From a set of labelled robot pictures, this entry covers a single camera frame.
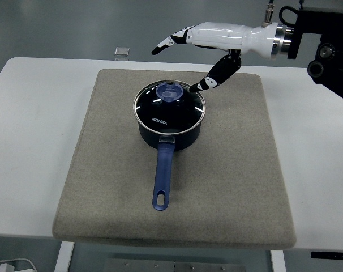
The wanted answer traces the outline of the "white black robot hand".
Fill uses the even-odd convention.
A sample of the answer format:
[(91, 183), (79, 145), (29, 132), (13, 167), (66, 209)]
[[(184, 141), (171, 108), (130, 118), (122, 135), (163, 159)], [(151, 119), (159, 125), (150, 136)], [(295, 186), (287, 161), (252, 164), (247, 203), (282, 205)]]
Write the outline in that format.
[(227, 54), (207, 75), (190, 87), (190, 92), (206, 91), (223, 84), (239, 70), (242, 54), (254, 52), (264, 58), (275, 57), (278, 52), (277, 27), (277, 23), (256, 28), (229, 23), (200, 23), (171, 34), (154, 48), (152, 54), (157, 55), (175, 44), (226, 51)]

